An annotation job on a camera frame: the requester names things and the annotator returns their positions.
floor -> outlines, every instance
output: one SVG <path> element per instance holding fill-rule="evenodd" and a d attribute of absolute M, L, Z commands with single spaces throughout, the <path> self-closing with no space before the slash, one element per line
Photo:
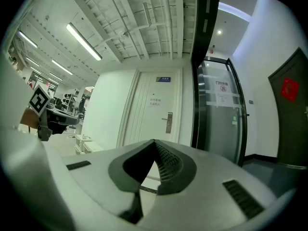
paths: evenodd
<path fill-rule="evenodd" d="M 298 179 L 306 170 L 286 167 L 271 162 L 251 159 L 244 162 L 243 169 L 257 177 L 280 197 L 292 188 L 296 188 Z"/>

pipe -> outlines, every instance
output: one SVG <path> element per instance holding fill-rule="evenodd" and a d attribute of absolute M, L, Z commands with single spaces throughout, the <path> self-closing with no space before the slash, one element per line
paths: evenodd
<path fill-rule="evenodd" d="M 135 30 L 140 30 L 140 29 L 143 29 L 143 28 L 148 28 L 148 27 L 152 27 L 152 26 L 165 26 L 165 25 L 166 25 L 166 24 L 163 23 L 163 22 L 157 22 L 157 23 L 152 23 L 150 26 L 148 26 L 148 25 L 138 26 L 138 27 L 135 27 L 135 28 L 133 28 L 133 29 L 131 29 L 131 30 L 128 30 L 128 31 L 126 31 L 126 32 L 132 33 L 132 32 L 134 32 Z M 109 38 L 106 38 L 105 40 L 103 40 L 103 41 L 99 42 L 97 45 L 95 45 L 94 48 L 96 48 L 96 47 L 98 47 L 99 45 L 101 45 L 101 44 L 103 44 L 103 43 L 106 43 L 106 42 L 108 42 L 108 41 L 110 41 L 110 40 L 112 40 L 112 39 L 119 38 L 119 37 L 120 37 L 120 36 L 117 34 L 117 35 L 113 35 L 113 36 L 111 36 L 111 37 L 109 37 Z"/>
<path fill-rule="evenodd" d="M 138 56 L 139 59 L 141 60 L 141 57 L 140 57 L 140 54 L 139 54 L 139 52 L 138 52 L 138 49 L 137 49 L 137 47 L 136 47 L 136 45 L 135 45 L 135 42 L 134 42 L 134 40 L 133 40 L 133 38 L 132 38 L 132 36 L 131 36 L 131 34 L 130 34 L 128 28 L 127 28 L 127 25 L 125 24 L 125 22 L 124 22 L 124 20 L 123 20 L 123 17 L 122 17 L 122 15 L 121 15 L 121 13 L 120 13 L 120 11 L 119 11 L 117 5 L 116 5 L 116 2 L 115 2 L 114 0 L 111 0 L 111 1 L 112 1 L 112 3 L 113 3 L 114 6 L 115 6 L 115 9 L 116 9 L 116 11 L 117 11 L 117 13 L 118 13 L 119 19 L 122 21 L 122 23 L 123 23 L 123 25 L 124 25 L 126 31 L 128 32 L 128 35 L 129 35 L 130 40 L 131 40 L 131 43 L 132 43 L 132 45 L 134 46 L 134 48 L 135 48 L 135 50 L 136 50 L 137 56 Z"/>
<path fill-rule="evenodd" d="M 162 0 L 159 0 L 159 2 L 160 2 L 160 9 L 162 10 L 163 21 L 165 21 Z M 169 57 L 166 25 L 164 26 L 164 29 L 165 29 L 165 38 L 166 38 L 166 51 L 167 51 L 167 56 Z"/>
<path fill-rule="evenodd" d="M 169 0 L 163 0 L 166 14 L 166 25 L 169 37 L 170 58 L 173 60 L 173 36 L 172 36 L 172 21 Z"/>

ceiling light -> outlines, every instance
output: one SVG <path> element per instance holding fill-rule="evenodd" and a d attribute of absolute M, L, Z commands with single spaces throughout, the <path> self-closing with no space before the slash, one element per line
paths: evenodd
<path fill-rule="evenodd" d="M 52 82 L 54 82 L 54 83 L 56 83 L 56 84 L 59 84 L 58 82 L 55 82 L 54 80 L 52 80 L 52 79 L 50 79 L 50 78 L 48 78 L 48 80 L 51 80 Z"/>
<path fill-rule="evenodd" d="M 40 74 L 40 72 L 38 70 L 36 70 L 35 68 L 33 68 L 33 67 L 30 67 L 30 68 L 32 68 L 34 71 L 37 71 Z"/>
<path fill-rule="evenodd" d="M 230 5 L 227 5 L 225 3 L 219 2 L 218 9 L 222 10 L 224 12 L 233 14 L 233 15 L 235 15 L 237 17 L 240 17 L 241 19 L 243 19 L 245 21 L 250 22 L 250 20 L 251 20 L 251 16 L 250 15 L 248 15 L 245 12 L 243 12 L 243 11 L 241 11 L 239 9 L 236 9 L 236 8 L 230 6 Z"/>
<path fill-rule="evenodd" d="M 53 73 L 50 73 L 52 76 L 58 78 L 59 80 L 62 80 L 61 78 L 57 77 L 56 75 L 54 75 Z"/>
<path fill-rule="evenodd" d="M 35 64 L 36 66 L 39 66 L 36 62 L 32 61 L 29 57 L 26 56 L 26 59 Z"/>
<path fill-rule="evenodd" d="M 71 72 L 69 72 L 68 70 L 66 70 L 64 67 L 62 67 L 60 64 L 58 64 L 55 60 L 52 60 L 52 62 L 54 64 L 56 64 L 58 67 L 62 68 L 65 72 L 69 73 L 70 75 L 73 75 Z"/>
<path fill-rule="evenodd" d="M 22 31 L 19 31 L 19 34 L 24 38 L 26 39 L 30 44 L 32 44 L 35 48 L 38 47 L 38 45 L 36 43 L 34 43 L 31 39 L 29 39 L 25 34 L 23 34 Z"/>
<path fill-rule="evenodd" d="M 66 29 L 78 40 L 78 42 L 97 60 L 102 57 L 98 52 L 88 43 L 88 41 L 81 35 L 81 33 L 73 26 L 72 23 L 67 24 Z"/>

ceiling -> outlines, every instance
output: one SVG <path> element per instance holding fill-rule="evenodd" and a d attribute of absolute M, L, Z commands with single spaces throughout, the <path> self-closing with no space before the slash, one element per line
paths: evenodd
<path fill-rule="evenodd" d="M 246 14 L 252 16 L 257 0 L 219 0 Z M 237 46 L 241 42 L 249 22 L 235 16 L 234 14 L 218 10 L 214 33 L 210 42 L 211 48 L 215 45 L 215 51 L 226 55 L 233 55 Z"/>
<path fill-rule="evenodd" d="M 160 52 L 169 55 L 169 39 L 165 26 L 132 30 L 137 26 L 147 25 L 143 3 L 148 7 L 152 23 L 165 22 L 165 7 L 164 4 L 161 7 L 160 0 L 36 0 L 19 29 L 38 47 L 34 48 L 22 38 L 18 38 L 18 47 L 23 56 L 40 65 L 36 66 L 25 59 L 44 77 L 50 77 L 69 88 L 92 86 L 103 71 L 104 65 L 109 62 L 123 63 L 130 57 L 148 59 L 151 58 L 151 54 Z M 182 3 L 179 0 L 169 0 L 169 5 L 173 52 L 174 57 L 177 57 L 178 41 L 182 42 L 182 52 L 190 53 L 192 50 L 195 0 L 183 0 Z M 100 61 L 95 60 L 68 32 L 68 23 L 72 23 L 102 56 Z M 128 36 L 115 37 L 107 43 L 103 42 L 106 38 L 126 32 L 126 27 L 132 30 L 132 40 Z M 73 75 L 53 64 L 52 59 Z M 49 72 L 59 76 L 63 81 L 54 78 Z"/>

white wall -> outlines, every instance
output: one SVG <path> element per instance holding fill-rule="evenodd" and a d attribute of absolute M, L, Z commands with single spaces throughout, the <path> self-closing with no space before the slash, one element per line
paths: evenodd
<path fill-rule="evenodd" d="M 125 59 L 123 63 L 104 66 L 91 95 L 82 134 L 90 136 L 103 148 L 116 147 L 122 114 L 128 91 L 136 68 L 183 67 L 183 97 L 179 143 L 190 146 L 193 124 L 193 77 L 190 55 L 170 60 L 166 56 L 151 56 L 149 60 L 137 57 Z"/>
<path fill-rule="evenodd" d="M 56 92 L 54 93 L 54 97 L 55 98 L 63 98 L 63 95 L 66 94 L 67 89 L 62 86 L 62 85 L 58 85 Z"/>
<path fill-rule="evenodd" d="M 257 154 L 277 156 L 278 114 L 268 77 L 298 47 L 308 55 L 306 36 L 293 13 L 277 0 L 258 0 L 247 31 L 233 54 L 246 70 L 254 95 Z"/>
<path fill-rule="evenodd" d="M 247 114 L 249 114 L 249 116 L 247 117 L 247 145 L 246 145 L 245 155 L 256 154 L 257 153 L 256 113 L 254 104 L 249 103 L 249 100 L 254 100 L 254 95 L 251 86 L 249 84 L 249 81 L 247 79 L 246 70 L 242 67 L 241 63 L 237 61 L 237 59 L 234 59 L 233 56 L 229 56 L 227 54 L 218 51 L 214 51 L 213 54 L 211 54 L 208 51 L 206 53 L 206 56 L 221 58 L 225 60 L 227 60 L 228 58 L 231 59 L 243 89 L 246 110 Z"/>

